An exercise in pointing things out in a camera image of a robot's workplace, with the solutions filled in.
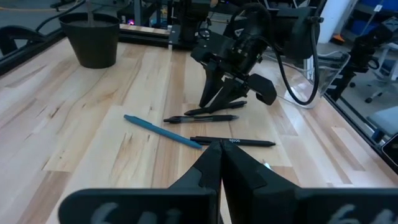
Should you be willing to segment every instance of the pen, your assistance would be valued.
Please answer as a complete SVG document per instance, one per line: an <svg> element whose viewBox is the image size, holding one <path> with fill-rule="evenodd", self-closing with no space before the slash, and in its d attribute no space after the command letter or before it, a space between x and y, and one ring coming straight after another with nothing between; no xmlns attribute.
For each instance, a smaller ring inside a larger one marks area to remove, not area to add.
<svg viewBox="0 0 398 224"><path fill-rule="evenodd" d="M175 134L171 131L154 126L150 122L144 121L143 119L137 118L136 116L129 116L129 115L125 114L124 118L133 124L136 124L140 127L146 128L146 129L153 131L159 135L168 137L169 139L173 139L174 141L178 141L179 143L185 144L187 146L194 147L196 149L201 149L201 145L199 145L198 143L191 141L187 138L184 138L182 136L179 136L178 134Z"/></svg>
<svg viewBox="0 0 398 224"><path fill-rule="evenodd" d="M229 140L237 146L258 146L258 147L271 147L275 146L274 142L270 141L259 141L259 140L248 140L248 139L228 139L228 138L213 138L213 137L203 137L196 136L191 137L190 140L195 141L201 145L209 145L213 141L219 140Z"/></svg>
<svg viewBox="0 0 398 224"><path fill-rule="evenodd" d="M235 115L214 115L214 116L173 116L164 119L163 122L171 124L188 123L188 122L217 122L217 121L233 121L238 119Z"/></svg>
<svg viewBox="0 0 398 224"><path fill-rule="evenodd" d="M248 102L247 101L237 101L237 102L228 103L227 105L221 107L220 110L241 108L246 103L248 103ZM184 115L193 116L193 115L198 115L198 114L204 114L207 112L208 112L208 108L206 107L206 108L199 108L199 109L187 111L184 113Z"/></svg>

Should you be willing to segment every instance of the white wall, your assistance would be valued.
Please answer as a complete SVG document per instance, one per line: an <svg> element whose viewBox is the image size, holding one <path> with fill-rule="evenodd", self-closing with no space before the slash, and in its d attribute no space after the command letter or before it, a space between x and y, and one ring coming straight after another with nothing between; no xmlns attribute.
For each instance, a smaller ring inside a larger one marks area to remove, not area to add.
<svg viewBox="0 0 398 224"><path fill-rule="evenodd" d="M327 43L331 39L339 21L352 0L328 0L322 12L325 20L321 23L319 43Z"/></svg>

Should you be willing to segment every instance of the black plant pot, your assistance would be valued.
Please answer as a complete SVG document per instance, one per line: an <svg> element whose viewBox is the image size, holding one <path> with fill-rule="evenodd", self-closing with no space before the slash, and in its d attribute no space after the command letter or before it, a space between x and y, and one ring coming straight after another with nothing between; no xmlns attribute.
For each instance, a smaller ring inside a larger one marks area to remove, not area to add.
<svg viewBox="0 0 398 224"><path fill-rule="evenodd" d="M94 13L94 27L88 26L87 13L71 13L59 20L80 65L107 68L115 64L119 39L118 18Z"/></svg>

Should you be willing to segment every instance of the wooden table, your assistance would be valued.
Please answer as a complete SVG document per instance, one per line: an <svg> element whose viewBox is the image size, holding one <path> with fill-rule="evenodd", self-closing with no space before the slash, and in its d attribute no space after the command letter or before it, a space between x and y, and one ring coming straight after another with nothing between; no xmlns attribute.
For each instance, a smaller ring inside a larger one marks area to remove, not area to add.
<svg viewBox="0 0 398 224"><path fill-rule="evenodd" d="M264 63L263 75L280 77ZM168 187L201 155L124 114L185 137L274 141L242 148L302 187L397 187L395 173L325 100L305 110L279 98L266 106L250 93L244 108L217 113L236 121L164 124L198 107L204 82L189 52L120 43L116 65L92 70L79 65L67 39L3 76L1 223L57 223L59 203L79 189Z"/></svg>

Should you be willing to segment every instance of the pen clip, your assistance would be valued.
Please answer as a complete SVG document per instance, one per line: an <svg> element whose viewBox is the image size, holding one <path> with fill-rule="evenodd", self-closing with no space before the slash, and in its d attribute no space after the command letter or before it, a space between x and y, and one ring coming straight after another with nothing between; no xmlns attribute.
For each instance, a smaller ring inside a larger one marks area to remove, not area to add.
<svg viewBox="0 0 398 224"><path fill-rule="evenodd" d="M129 115L127 115L127 114L125 114L124 115L124 118L126 118L127 120L138 120L138 121L142 121L142 122L145 122L145 123L147 123L147 124L151 124L152 125L152 123L150 123L150 122L148 122L148 121L146 121L146 120L143 120L143 119L140 119L140 118L138 118L138 117L136 117L136 116L129 116Z"/></svg>

